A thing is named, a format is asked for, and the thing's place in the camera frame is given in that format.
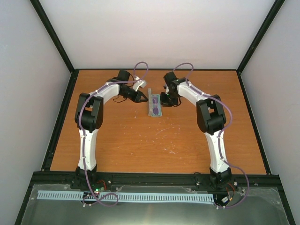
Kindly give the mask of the grey felt glasses case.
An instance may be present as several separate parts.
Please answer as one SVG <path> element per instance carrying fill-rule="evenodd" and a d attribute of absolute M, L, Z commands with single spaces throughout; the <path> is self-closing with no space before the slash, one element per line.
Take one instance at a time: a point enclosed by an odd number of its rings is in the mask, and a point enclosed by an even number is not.
<path fill-rule="evenodd" d="M 150 117 L 162 117 L 161 98 L 160 94 L 153 94 L 151 88 L 148 88 L 148 103 Z"/>

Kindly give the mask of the pink transparent sunglasses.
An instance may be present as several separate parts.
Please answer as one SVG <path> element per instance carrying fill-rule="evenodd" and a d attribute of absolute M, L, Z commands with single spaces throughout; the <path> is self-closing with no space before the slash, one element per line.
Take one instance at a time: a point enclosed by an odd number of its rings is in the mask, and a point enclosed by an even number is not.
<path fill-rule="evenodd" d="M 153 94 L 152 95 L 152 110 L 151 115 L 153 117 L 160 117 L 162 116 L 161 112 L 161 104 L 160 104 L 160 95 Z"/>

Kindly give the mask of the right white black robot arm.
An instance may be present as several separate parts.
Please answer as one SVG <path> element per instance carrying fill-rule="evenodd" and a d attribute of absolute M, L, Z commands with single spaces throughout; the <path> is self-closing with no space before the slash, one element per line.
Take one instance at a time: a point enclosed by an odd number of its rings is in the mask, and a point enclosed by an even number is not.
<path fill-rule="evenodd" d="M 166 73 L 164 81 L 166 92 L 160 94 L 163 107 L 179 106 L 181 98 L 196 107 L 197 125 L 207 139 L 210 152 L 210 183 L 214 189 L 220 189 L 232 176 L 230 166 L 226 163 L 226 116 L 220 96 L 199 90 L 187 78 L 177 78 L 174 72 Z"/>

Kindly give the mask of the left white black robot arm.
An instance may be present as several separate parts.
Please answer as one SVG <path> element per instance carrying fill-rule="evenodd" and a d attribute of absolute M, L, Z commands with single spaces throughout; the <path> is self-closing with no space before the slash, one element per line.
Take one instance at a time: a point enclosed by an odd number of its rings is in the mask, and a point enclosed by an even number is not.
<path fill-rule="evenodd" d="M 80 159 L 75 174 L 86 188 L 97 185 L 96 141 L 104 120 L 104 105 L 114 96 L 123 96 L 135 103 L 147 102 L 148 98 L 139 89 L 146 81 L 136 75 L 130 81 L 131 74 L 119 71 L 116 77 L 105 82 L 99 89 L 90 93 L 81 93 L 75 112 L 75 122 L 80 135 Z"/>

